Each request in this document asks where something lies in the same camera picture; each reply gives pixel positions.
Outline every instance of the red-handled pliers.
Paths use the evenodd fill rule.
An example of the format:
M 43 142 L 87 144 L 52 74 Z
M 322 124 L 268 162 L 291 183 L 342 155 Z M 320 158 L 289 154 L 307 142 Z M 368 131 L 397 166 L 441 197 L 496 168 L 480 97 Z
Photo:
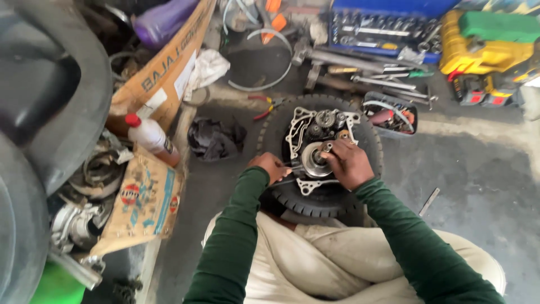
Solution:
M 259 120 L 261 118 L 264 118 L 266 116 L 268 116 L 268 114 L 270 114 L 270 112 L 277 106 L 279 106 L 284 100 L 285 98 L 276 98 L 276 99 L 271 99 L 270 97 L 266 97 L 266 96 L 248 96 L 247 99 L 250 99 L 250 100 L 254 100 L 254 99 L 257 99 L 257 100 L 262 100 L 262 101 L 266 101 L 270 104 L 270 107 L 268 108 L 268 110 L 266 110 L 266 112 L 260 114 L 260 115 L 257 115 L 253 118 L 253 120 Z

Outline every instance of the white bottle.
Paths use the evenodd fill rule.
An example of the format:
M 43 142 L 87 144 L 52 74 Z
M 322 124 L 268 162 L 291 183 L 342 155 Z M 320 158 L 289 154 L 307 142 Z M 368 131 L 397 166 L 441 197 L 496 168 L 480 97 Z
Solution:
M 127 131 L 130 141 L 137 142 L 171 167 L 178 164 L 180 161 L 178 150 L 155 120 L 142 120 L 137 114 L 127 114 L 126 123 L 130 125 Z

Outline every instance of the rubber tire tread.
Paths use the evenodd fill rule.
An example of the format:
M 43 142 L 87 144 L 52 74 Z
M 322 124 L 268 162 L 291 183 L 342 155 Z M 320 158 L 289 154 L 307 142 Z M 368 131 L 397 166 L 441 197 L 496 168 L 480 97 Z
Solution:
M 264 122 L 258 138 L 257 153 L 270 152 L 282 157 L 282 141 L 294 116 L 294 109 L 303 107 L 308 110 L 338 109 L 356 112 L 360 115 L 360 124 L 353 127 L 353 135 L 359 141 L 358 146 L 366 151 L 369 163 L 376 177 L 382 176 L 382 144 L 377 131 L 359 110 L 356 104 L 328 95 L 303 95 L 284 101 L 276 107 Z M 276 186 L 272 195 L 285 207 L 297 213 L 312 217 L 337 217 L 361 209 L 362 203 L 351 192 L 343 189 L 329 195 L 303 196 L 296 182 Z

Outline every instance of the blue toolbox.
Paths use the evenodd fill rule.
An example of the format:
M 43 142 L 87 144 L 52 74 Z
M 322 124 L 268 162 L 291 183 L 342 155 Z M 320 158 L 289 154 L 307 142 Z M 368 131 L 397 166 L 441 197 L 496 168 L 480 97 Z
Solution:
M 396 57 L 405 46 L 441 58 L 440 18 L 459 0 L 335 0 L 329 13 L 331 47 Z

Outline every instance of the green long sleeve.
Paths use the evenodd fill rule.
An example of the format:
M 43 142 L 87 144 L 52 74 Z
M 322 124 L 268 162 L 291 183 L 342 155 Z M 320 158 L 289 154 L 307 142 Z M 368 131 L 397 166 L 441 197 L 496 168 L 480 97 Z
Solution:
M 184 303 L 242 303 L 257 246 L 259 196 L 270 177 L 259 167 L 238 179 L 229 205 L 215 221 Z
M 426 303 L 504 303 L 493 285 L 475 272 L 382 181 L 358 187 L 356 197 L 381 227 L 396 261 Z

